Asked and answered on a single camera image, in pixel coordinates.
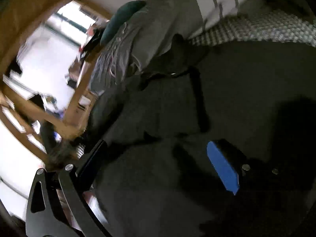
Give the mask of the large black garment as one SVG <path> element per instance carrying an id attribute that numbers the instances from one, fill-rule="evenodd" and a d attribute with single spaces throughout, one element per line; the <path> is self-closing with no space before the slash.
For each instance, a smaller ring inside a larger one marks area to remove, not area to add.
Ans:
<path id="1" fill-rule="evenodd" d="M 315 48 L 176 43 L 106 91 L 90 143 L 107 143 L 95 193 L 113 236 L 315 236 Z M 278 176 L 226 190 L 207 156 L 225 139 Z"/>

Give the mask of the black white checkered bedsheet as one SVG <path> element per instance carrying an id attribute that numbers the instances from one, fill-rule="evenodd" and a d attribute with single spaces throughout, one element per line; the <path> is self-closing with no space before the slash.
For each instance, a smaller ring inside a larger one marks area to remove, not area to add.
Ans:
<path id="1" fill-rule="evenodd" d="M 254 18 L 225 18 L 190 40 L 193 45 L 210 47 L 232 41 L 291 42 L 315 47 L 315 22 L 283 11 L 272 11 Z"/>

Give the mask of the grey green blanket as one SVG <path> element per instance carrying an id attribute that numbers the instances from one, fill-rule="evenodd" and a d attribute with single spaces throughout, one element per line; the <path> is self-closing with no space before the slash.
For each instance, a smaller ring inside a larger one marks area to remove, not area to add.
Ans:
<path id="1" fill-rule="evenodd" d="M 171 48 L 172 38 L 189 38 L 202 23 L 196 0 L 147 0 L 103 45 L 89 88 L 101 95 L 108 87 L 145 71 L 154 58 Z"/>

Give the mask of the dark green pillow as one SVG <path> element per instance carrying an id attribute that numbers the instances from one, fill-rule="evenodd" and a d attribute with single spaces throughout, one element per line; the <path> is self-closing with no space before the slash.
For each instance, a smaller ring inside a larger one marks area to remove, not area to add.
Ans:
<path id="1" fill-rule="evenodd" d="M 146 1 L 144 0 L 131 1 L 122 5 L 107 23 L 100 40 L 100 45 L 106 45 L 109 43 L 118 32 L 121 25 L 127 22 L 145 5 Z"/>

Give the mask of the wooden bed frame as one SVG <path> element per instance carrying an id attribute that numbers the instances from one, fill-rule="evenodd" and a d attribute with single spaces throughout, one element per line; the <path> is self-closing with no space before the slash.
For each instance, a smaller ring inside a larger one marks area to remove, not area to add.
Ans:
<path id="1" fill-rule="evenodd" d="M 68 55 L 62 49 L 49 48 L 46 39 L 33 34 L 53 13 L 71 1 L 74 0 L 1 0 L 1 74 L 7 71 L 14 58 L 21 58 L 22 66 L 28 67 L 27 76 L 31 84 L 40 87 L 51 81 L 53 88 L 58 91 L 66 90 L 65 85 L 56 79 L 56 75 L 69 60 Z M 91 9 L 101 9 L 92 0 L 78 1 Z M 27 119 L 50 122 L 55 131 L 66 140 L 82 134 L 96 102 L 96 96 L 87 89 L 96 57 L 95 51 L 88 57 L 87 72 L 68 102 L 64 119 L 58 119 L 46 112 L 28 97 L 16 92 L 7 79 L 1 78 L 1 108 L 7 108 L 25 130 L 18 130 L 3 112 L 1 121 L 24 147 L 43 162 L 48 159 L 46 152 L 28 137 L 32 135 L 39 143 L 42 139 L 27 124 Z"/>

